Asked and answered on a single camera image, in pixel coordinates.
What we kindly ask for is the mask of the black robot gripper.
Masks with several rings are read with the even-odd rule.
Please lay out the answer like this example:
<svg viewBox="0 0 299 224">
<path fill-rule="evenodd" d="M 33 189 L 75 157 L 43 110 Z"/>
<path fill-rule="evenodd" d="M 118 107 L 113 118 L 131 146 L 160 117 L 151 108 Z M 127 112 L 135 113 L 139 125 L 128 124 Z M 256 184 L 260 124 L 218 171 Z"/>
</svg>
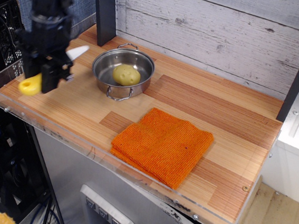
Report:
<svg viewBox="0 0 299 224">
<path fill-rule="evenodd" d="M 71 41 L 70 17 L 45 17 L 32 15 L 32 29 L 20 29 L 17 47 L 22 52 L 25 78 L 42 73 L 41 92 L 55 90 L 59 80 L 69 80 L 73 60 L 66 55 Z"/>
</svg>

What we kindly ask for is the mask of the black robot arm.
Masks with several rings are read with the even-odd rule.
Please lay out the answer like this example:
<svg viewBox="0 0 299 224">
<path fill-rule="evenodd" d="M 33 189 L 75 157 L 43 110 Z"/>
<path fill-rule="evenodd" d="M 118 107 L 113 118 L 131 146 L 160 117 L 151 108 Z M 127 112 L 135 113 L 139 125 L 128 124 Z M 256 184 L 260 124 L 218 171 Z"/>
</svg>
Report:
<svg viewBox="0 0 299 224">
<path fill-rule="evenodd" d="M 73 60 L 66 54 L 71 38 L 73 0 L 31 0 L 31 29 L 17 30 L 25 79 L 19 83 L 24 95 L 55 90 L 60 80 L 72 79 Z"/>
</svg>

